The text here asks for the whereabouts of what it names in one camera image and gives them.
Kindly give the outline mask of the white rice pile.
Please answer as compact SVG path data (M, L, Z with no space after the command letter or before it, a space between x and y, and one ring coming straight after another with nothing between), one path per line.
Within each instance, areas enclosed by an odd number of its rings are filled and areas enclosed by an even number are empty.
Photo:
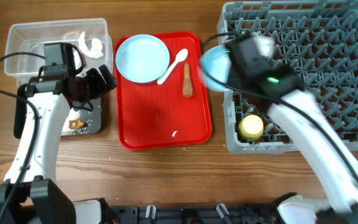
M71 109L62 129L62 136L97 134L101 129L101 111Z

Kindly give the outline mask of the brown food scrap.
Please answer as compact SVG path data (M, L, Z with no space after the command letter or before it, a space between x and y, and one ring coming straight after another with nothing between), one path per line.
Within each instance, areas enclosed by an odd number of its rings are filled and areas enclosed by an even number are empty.
M74 119L74 120L69 120L69 128L70 129L82 129L86 127L86 123L84 121L82 121L81 119Z

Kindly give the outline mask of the light blue plate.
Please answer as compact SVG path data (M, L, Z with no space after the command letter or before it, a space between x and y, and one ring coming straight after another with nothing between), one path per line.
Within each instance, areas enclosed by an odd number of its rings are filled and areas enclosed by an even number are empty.
M150 83L170 64L168 47L153 35L140 34L126 39L117 49L116 68L129 81Z

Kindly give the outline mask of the white plastic spoon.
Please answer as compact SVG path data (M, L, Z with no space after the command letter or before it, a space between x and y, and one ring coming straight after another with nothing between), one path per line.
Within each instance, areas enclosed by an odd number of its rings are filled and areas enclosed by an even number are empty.
M188 56L188 49L181 49L175 57L173 63L167 68L166 72L157 79L157 84L162 85L167 80L169 75L173 72L173 69L180 63L186 60Z

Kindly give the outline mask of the orange carrot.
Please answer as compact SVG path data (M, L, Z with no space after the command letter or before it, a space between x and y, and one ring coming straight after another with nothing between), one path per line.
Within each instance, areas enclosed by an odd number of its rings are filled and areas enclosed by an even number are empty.
M191 82L190 65L188 63L185 63L185 66L184 66L182 93L185 98L191 98L193 95L193 86L192 86L192 82Z

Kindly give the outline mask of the small light blue bowl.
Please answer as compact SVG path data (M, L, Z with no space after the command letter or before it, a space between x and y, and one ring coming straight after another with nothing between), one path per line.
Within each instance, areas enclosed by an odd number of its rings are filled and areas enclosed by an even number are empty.
M205 71L216 80L227 83L230 68L231 61L227 49L224 45L218 45L209 49L202 55L198 71L200 77L203 79L204 85L208 89L224 92L229 91L229 89L210 79L210 77L205 74Z

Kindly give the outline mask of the yellow plastic cup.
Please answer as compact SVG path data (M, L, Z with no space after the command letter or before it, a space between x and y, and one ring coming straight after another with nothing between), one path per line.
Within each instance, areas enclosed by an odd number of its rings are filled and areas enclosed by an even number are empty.
M256 140L264 132L263 121L259 116L250 114L239 123L238 132L248 141Z

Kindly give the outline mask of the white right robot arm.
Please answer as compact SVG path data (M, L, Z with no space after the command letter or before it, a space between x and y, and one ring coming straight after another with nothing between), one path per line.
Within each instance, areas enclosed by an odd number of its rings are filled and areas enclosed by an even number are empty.
M231 61L229 80L240 91L266 101L267 116L290 137L325 191L326 200L291 196L278 204L285 223L358 223L358 160L319 108L316 98L289 65L269 61L275 41L245 34L224 45Z

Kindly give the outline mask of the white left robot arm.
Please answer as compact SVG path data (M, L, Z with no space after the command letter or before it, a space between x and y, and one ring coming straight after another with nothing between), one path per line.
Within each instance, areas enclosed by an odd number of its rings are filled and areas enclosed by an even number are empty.
M108 67L83 78L77 46L44 45L44 66L13 95L23 125L14 162L0 184L0 223L119 223L103 198L72 202L56 184L61 133L72 108L93 111L91 100L115 89Z

